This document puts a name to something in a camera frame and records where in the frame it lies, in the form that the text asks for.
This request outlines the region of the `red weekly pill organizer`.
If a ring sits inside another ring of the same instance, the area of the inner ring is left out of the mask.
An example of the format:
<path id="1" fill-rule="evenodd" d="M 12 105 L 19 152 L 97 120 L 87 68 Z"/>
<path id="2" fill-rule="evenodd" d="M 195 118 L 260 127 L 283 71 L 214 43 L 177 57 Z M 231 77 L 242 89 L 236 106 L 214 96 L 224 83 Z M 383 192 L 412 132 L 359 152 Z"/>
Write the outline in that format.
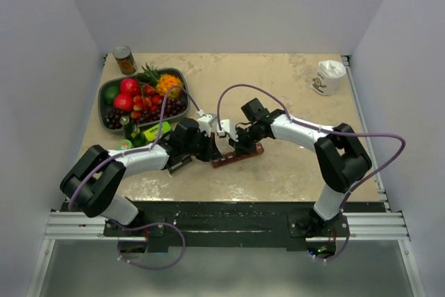
<path id="1" fill-rule="evenodd" d="M 237 154 L 235 151 L 223 154 L 220 158 L 211 161 L 213 168 L 221 168 L 223 166 L 228 166 L 230 164 L 246 160 L 255 156 L 259 156 L 264 153 L 264 148 L 261 143 L 255 145 L 254 152 L 248 154 Z"/>

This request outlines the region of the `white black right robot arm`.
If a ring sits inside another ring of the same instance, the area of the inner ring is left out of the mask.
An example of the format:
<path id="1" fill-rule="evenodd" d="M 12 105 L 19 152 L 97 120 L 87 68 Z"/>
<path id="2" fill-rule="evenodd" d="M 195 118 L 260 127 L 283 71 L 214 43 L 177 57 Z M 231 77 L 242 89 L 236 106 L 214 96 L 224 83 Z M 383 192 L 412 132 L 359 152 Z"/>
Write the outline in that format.
<path id="1" fill-rule="evenodd" d="M 338 216 L 346 193 L 372 167 L 352 127 L 341 123 L 330 127 L 326 134 L 315 124 L 302 126 L 300 120 L 281 109 L 269 111 L 257 98 L 241 110 L 248 119 L 248 127 L 236 127 L 235 138 L 229 139 L 237 155 L 252 153 L 255 145 L 265 138 L 294 143 L 316 154 L 325 186 L 313 206 L 309 226 L 315 235 L 326 236 L 334 229 L 333 218 Z"/>

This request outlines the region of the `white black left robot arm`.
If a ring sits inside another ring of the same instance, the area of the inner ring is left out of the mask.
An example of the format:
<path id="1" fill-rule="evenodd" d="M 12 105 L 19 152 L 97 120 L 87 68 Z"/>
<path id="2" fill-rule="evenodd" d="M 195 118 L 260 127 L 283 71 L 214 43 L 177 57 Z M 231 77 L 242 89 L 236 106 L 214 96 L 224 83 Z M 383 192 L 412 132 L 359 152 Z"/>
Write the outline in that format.
<path id="1" fill-rule="evenodd" d="M 211 126 L 214 114 L 194 120 L 184 118 L 157 143 L 130 150 L 89 147 L 60 183 L 60 190 L 86 216 L 103 216 L 117 221 L 129 236 L 140 234 L 144 219 L 130 200 L 118 195 L 120 182 L 127 177 L 152 170 L 174 172 L 191 161 L 203 162 L 220 157 Z"/>

